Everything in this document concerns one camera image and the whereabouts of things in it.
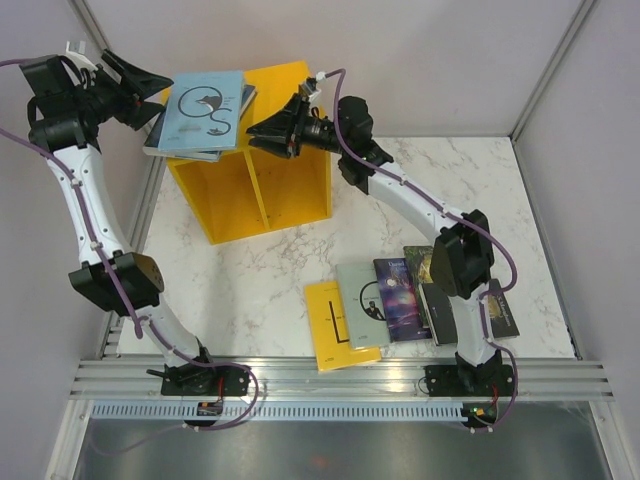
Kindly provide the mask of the dark Wuthering Heights book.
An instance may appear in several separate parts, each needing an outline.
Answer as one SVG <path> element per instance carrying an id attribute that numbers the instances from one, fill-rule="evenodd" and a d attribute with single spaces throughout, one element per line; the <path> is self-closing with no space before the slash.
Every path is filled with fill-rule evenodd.
<path id="1" fill-rule="evenodd" d="M 162 112 L 154 126 L 151 128 L 149 135 L 142 147 L 143 152 L 151 157 L 164 157 L 164 158 L 175 158 L 180 160 L 193 160 L 193 161 L 204 161 L 204 162 L 217 162 L 222 153 L 220 151 L 202 151 L 202 152 L 165 152 L 161 151 L 159 146 L 159 140 L 162 133 L 162 128 L 164 125 L 165 113 Z"/>

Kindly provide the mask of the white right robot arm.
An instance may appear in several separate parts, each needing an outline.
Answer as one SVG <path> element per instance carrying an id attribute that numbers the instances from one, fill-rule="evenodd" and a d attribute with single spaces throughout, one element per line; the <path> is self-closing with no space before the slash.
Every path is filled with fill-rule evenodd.
<path id="1" fill-rule="evenodd" d="M 448 207 L 421 190 L 374 140 L 373 125 L 360 97 L 337 99 L 332 117 L 321 117 L 309 95 L 297 92 L 247 133 L 251 146 L 282 158 L 297 157 L 306 146 L 338 154 L 348 184 L 393 208 L 432 241 L 430 275 L 450 298 L 457 329 L 457 382 L 480 393 L 503 367 L 486 302 L 497 241 L 484 213 Z"/>

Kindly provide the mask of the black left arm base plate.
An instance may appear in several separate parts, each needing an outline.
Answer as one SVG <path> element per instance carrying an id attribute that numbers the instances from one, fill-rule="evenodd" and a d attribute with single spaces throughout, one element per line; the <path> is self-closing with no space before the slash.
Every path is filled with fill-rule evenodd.
<path id="1" fill-rule="evenodd" d="M 240 397 L 247 394 L 251 383 L 247 371 L 232 366 L 210 369 L 185 364 L 166 367 L 162 372 L 148 370 L 147 373 L 162 379 L 160 393 L 167 397 Z"/>

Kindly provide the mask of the blue 20000 Leagues book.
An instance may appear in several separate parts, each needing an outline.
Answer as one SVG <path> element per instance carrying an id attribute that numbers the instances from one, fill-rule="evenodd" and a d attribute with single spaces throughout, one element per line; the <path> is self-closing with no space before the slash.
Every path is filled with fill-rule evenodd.
<path id="1" fill-rule="evenodd" d="M 257 94 L 244 84 L 240 95 L 213 86 L 190 87 L 176 101 L 163 127 L 165 152 L 220 151 L 237 147 L 239 124 Z"/>

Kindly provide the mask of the light blue Old Man book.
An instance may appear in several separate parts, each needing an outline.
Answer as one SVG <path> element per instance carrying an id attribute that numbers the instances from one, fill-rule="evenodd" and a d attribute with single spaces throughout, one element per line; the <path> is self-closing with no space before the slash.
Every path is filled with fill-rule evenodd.
<path id="1" fill-rule="evenodd" d="M 175 153 L 235 149 L 244 87 L 240 70 L 176 75 L 158 149 Z"/>

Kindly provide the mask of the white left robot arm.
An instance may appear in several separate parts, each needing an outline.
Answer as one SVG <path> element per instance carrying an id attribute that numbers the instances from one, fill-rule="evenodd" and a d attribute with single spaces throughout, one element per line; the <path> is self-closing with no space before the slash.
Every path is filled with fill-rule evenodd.
<path id="1" fill-rule="evenodd" d="M 56 175 L 75 230 L 80 266 L 69 280 L 94 306 L 131 319 L 136 337 L 149 336 L 167 367 L 189 364 L 184 383 L 206 395 L 217 387 L 219 372 L 166 303 L 157 263 L 126 240 L 108 195 L 98 142 L 100 125 L 110 119 L 138 130 L 163 112 L 150 98 L 172 82 L 109 50 L 101 59 L 93 65 L 68 53 L 19 64 L 33 92 L 27 105 L 29 144 Z"/>

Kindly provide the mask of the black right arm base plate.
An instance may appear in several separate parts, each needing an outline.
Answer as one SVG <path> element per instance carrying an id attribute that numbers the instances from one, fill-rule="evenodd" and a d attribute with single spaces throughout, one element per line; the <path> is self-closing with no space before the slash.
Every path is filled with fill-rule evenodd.
<path id="1" fill-rule="evenodd" d="M 428 393 L 432 397 L 507 397 L 513 394 L 515 379 L 509 365 L 463 368 L 432 365 L 425 369 Z"/>

